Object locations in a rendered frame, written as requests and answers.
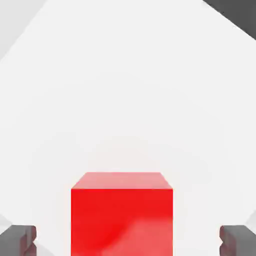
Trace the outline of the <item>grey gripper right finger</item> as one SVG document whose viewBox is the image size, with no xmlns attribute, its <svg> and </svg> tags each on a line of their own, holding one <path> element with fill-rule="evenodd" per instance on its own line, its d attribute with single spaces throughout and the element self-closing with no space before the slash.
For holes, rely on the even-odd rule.
<svg viewBox="0 0 256 256">
<path fill-rule="evenodd" d="M 245 225 L 222 225 L 219 256 L 256 256 L 256 210 Z"/>
</svg>

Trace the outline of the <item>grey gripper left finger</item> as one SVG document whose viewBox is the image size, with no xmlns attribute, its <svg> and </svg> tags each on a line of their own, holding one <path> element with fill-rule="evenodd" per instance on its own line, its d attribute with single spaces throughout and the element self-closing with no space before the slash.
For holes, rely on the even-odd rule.
<svg viewBox="0 0 256 256">
<path fill-rule="evenodd" d="M 0 214 L 0 256 L 37 256 L 34 225 L 14 225 Z"/>
</svg>

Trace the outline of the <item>small red cube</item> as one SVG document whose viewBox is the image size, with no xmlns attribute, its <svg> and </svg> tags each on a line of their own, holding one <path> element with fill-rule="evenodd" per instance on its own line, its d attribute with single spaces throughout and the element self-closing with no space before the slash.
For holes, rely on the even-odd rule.
<svg viewBox="0 0 256 256">
<path fill-rule="evenodd" d="M 71 188 L 71 256 L 173 256 L 173 189 L 159 172 L 87 172 Z"/>
</svg>

